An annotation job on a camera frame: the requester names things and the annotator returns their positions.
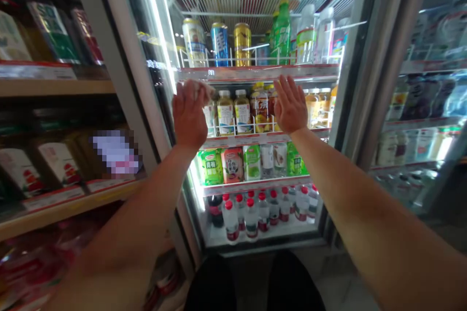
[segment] beverage can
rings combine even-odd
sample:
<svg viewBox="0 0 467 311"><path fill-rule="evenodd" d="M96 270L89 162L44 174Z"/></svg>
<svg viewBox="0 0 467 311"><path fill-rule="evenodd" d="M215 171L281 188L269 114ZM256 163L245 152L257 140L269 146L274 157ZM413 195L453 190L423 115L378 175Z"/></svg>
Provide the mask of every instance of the beverage can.
<svg viewBox="0 0 467 311"><path fill-rule="evenodd" d="M213 41L214 63L216 67L229 66L229 48L227 26L224 23L213 23L211 27L211 39Z"/></svg>
<svg viewBox="0 0 467 311"><path fill-rule="evenodd" d="M251 66L251 51L244 50L251 47L251 30L246 23L237 23L233 30L235 43L235 58L237 67Z"/></svg>
<svg viewBox="0 0 467 311"><path fill-rule="evenodd" d="M194 18L185 18L182 28L190 67L208 67L206 42L204 41L204 30L201 23Z"/></svg>

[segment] hand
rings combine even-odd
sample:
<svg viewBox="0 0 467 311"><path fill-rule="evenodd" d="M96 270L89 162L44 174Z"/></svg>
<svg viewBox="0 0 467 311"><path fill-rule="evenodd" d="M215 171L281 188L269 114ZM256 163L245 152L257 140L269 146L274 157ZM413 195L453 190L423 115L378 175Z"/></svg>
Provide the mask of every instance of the hand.
<svg viewBox="0 0 467 311"><path fill-rule="evenodd" d="M278 99L274 105L274 114L282 131L291 134L307 127L308 110L305 94L301 86L297 88L293 79L281 75L274 81Z"/></svg>
<svg viewBox="0 0 467 311"><path fill-rule="evenodd" d="M177 94L172 99L177 145L197 152L208 136L203 113L205 87L201 86L195 99L195 84L189 80L185 86L177 83Z"/></svg>

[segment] dark pants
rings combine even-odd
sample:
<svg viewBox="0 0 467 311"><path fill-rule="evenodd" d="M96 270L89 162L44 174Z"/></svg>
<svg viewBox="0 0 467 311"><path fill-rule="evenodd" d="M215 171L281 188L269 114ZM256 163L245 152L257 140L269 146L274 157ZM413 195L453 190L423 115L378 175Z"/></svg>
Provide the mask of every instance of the dark pants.
<svg viewBox="0 0 467 311"><path fill-rule="evenodd" d="M185 310L236 309L234 278L226 260L219 255L207 258L190 286ZM326 310L308 271L289 251L276 255L269 277L268 311L284 310Z"/></svg>

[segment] left hand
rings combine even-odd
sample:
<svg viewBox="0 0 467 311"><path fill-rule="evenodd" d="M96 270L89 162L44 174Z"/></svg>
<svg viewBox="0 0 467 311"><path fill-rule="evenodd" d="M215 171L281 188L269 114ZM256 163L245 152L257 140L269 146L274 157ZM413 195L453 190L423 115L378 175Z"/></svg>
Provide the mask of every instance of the left hand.
<svg viewBox="0 0 467 311"><path fill-rule="evenodd" d="M208 127L203 113L205 88L201 86L195 99L194 82L185 86L177 83L177 94L172 99L177 145L197 152L208 136Z"/></svg>

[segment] gold can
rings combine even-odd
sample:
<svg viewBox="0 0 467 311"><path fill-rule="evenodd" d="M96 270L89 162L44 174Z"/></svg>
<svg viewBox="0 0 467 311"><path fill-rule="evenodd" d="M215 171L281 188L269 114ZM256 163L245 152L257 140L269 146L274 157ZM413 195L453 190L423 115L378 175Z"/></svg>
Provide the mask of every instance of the gold can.
<svg viewBox="0 0 467 311"><path fill-rule="evenodd" d="M251 66L251 50L244 50L251 47L251 30L246 23L237 23L233 30L235 40L235 58L237 67Z"/></svg>

